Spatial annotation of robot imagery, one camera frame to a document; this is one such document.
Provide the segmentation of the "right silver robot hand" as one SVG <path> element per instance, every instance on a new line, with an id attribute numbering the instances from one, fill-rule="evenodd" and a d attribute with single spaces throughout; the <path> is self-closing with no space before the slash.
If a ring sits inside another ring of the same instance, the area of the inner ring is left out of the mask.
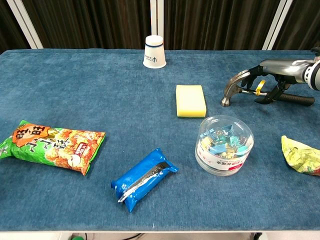
<path id="1" fill-rule="evenodd" d="M 290 85 L 304 83 L 304 73 L 309 65 L 307 60 L 266 59 L 248 70 L 250 75 L 242 80 L 241 86 L 250 89 L 257 77 L 272 75 L 277 85 L 264 98 L 256 100 L 267 105 L 276 101 Z"/>

